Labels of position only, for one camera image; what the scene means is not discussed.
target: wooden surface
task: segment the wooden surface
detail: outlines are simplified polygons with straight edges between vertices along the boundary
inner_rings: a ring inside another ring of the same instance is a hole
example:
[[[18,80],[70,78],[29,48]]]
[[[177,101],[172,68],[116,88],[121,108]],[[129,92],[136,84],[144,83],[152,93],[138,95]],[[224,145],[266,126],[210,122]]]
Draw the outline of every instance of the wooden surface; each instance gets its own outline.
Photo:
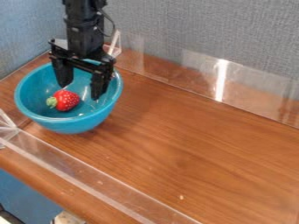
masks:
[[[124,93],[92,131],[62,136],[33,122],[22,129],[201,223],[297,224],[297,129],[126,68],[118,72]],[[18,78],[5,81],[6,99]],[[13,110],[10,104],[0,106]],[[88,223],[136,223],[9,149],[0,152],[0,167]]]

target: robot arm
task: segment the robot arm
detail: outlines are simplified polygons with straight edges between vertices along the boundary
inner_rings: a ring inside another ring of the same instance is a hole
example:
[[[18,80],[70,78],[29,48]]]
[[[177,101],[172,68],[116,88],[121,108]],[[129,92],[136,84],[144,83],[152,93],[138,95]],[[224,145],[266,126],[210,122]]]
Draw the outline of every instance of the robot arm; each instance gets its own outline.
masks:
[[[116,63],[102,50],[104,17],[106,0],[62,0],[65,5],[66,39],[53,38],[50,62],[59,86],[63,88],[73,80],[73,67],[90,73],[90,97],[96,100],[106,92]],[[98,65],[84,59],[98,61]]]

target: bowl rim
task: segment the bowl rim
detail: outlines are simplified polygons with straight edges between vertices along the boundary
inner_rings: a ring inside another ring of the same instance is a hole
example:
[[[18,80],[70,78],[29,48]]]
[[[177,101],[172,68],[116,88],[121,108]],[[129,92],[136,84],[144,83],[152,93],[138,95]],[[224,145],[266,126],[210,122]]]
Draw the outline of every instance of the bowl rim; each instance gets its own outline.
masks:
[[[96,116],[98,113],[101,113],[106,108],[109,108],[117,101],[118,96],[121,95],[122,92],[122,87],[124,87],[124,82],[122,82],[122,78],[121,75],[118,73],[118,71],[114,69],[114,79],[116,79],[116,92],[112,96],[112,101],[102,106],[98,110],[96,110],[96,113],[86,113],[81,116],[72,116],[72,117],[62,117],[62,118],[55,118],[55,117],[47,117],[47,116],[42,116],[42,115],[37,115],[35,113],[33,113],[22,104],[19,97],[17,97],[19,95],[19,91],[22,88],[22,85],[25,83],[25,81],[35,74],[38,73],[43,68],[50,67],[51,63],[46,63],[41,66],[38,66],[37,68],[34,68],[21,79],[21,81],[18,82],[15,89],[13,91],[13,101],[15,104],[15,107],[18,108],[18,110],[31,119],[41,121],[41,122],[47,122],[47,123],[70,123],[74,120],[76,121],[81,121],[85,120],[88,118],[90,118],[92,116]]]

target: gray backdrop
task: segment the gray backdrop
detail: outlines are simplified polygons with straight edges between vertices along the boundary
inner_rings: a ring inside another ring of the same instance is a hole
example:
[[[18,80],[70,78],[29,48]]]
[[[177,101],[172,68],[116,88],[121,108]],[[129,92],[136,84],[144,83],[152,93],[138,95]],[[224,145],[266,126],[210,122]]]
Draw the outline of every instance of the gray backdrop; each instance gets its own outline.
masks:
[[[63,35],[61,0],[0,0],[0,76]],[[181,60],[174,46],[273,74],[299,74],[297,0],[109,0],[124,32],[145,38],[145,52]]]

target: red strawberry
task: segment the red strawberry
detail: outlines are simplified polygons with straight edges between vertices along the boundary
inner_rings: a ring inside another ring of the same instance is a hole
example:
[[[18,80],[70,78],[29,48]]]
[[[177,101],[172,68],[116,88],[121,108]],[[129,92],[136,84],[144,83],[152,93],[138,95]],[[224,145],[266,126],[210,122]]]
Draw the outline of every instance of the red strawberry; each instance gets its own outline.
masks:
[[[61,89],[51,97],[46,99],[46,105],[55,108],[58,111],[67,111],[80,103],[80,97],[70,91]]]

